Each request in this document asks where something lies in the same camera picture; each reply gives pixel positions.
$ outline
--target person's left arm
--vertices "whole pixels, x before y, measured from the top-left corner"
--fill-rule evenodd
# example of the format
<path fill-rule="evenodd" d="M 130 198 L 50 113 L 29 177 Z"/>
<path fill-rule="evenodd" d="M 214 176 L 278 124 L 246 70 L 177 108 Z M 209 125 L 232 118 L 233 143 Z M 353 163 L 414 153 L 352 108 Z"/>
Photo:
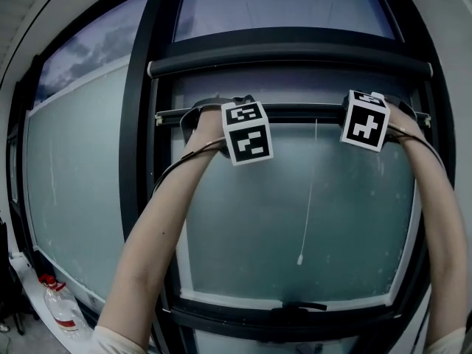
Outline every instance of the person's left arm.
<path fill-rule="evenodd" d="M 184 154 L 223 136 L 221 110 L 204 111 Z M 98 325 L 148 346 L 154 308 L 193 193 L 216 149 L 174 169 L 136 222 L 119 260 Z"/>

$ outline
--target person's right arm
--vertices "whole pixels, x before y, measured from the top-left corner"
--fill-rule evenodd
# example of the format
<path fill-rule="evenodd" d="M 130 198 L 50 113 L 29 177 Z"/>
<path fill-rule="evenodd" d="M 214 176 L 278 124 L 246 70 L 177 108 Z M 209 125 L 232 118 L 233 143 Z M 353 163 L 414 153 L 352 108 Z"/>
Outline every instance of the person's right arm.
<path fill-rule="evenodd" d="M 390 122 L 424 139 L 416 122 L 390 106 Z M 431 264 L 431 306 L 426 346 L 464 327 L 467 319 L 467 239 L 451 184 L 435 155 L 422 143 L 400 138 L 423 207 Z"/>

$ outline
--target white wall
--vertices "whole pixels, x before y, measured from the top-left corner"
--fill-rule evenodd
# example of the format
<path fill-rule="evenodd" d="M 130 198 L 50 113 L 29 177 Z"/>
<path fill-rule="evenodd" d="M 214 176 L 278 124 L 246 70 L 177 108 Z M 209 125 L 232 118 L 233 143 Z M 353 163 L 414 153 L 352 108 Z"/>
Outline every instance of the white wall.
<path fill-rule="evenodd" d="M 469 253 L 472 245 L 472 3 L 471 0 L 413 0 L 441 60 L 456 129 L 456 193 L 462 207 Z M 472 306 L 469 256 L 469 307 Z"/>
<path fill-rule="evenodd" d="M 14 240 L 7 197 L 5 154 L 8 118 L 15 83 L 28 70 L 34 55 L 40 54 L 62 29 L 98 0 L 51 0 L 44 7 L 47 1 L 37 0 L 34 3 L 13 39 L 12 46 L 9 48 L 0 67 L 0 78 L 4 75 L 4 82 L 0 89 L 0 216 L 7 224 L 9 249 L 13 252 L 18 251 L 18 247 Z M 33 25 L 27 30 L 37 15 L 38 17 Z M 21 37 L 26 31 L 27 34 L 19 44 Z M 16 47 L 18 48 L 15 56 L 8 69 L 6 69 Z"/>

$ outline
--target white sleeve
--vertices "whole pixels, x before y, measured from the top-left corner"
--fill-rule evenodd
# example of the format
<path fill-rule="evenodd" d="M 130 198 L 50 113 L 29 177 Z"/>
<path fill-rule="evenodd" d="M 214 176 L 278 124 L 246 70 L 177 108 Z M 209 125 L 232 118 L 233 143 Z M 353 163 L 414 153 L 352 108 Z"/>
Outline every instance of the white sleeve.
<path fill-rule="evenodd" d="M 460 354 L 464 343 L 465 328 L 460 328 L 428 347 L 424 354 Z"/>
<path fill-rule="evenodd" d="M 89 354 L 145 354 L 138 344 L 106 327 L 95 327 Z"/>

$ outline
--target white pull cord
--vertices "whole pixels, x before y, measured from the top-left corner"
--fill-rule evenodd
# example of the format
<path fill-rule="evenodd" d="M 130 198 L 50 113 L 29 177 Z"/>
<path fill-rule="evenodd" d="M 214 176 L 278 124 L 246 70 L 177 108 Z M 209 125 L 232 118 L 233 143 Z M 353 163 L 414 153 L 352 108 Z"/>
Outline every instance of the white pull cord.
<path fill-rule="evenodd" d="M 316 143 L 317 131 L 318 131 L 318 120 L 315 121 L 315 143 Z M 297 265 L 301 265 L 303 263 L 303 249 L 305 247 L 305 238 L 307 235 L 308 217 L 310 216 L 311 192 L 313 190 L 314 181 L 315 181 L 315 160 L 313 160 L 313 169 L 311 171 L 310 195 L 308 197 L 307 217 L 305 219 L 305 232 L 303 234 L 302 250 L 300 251 L 300 255 L 298 256 L 298 260 L 296 261 Z"/>

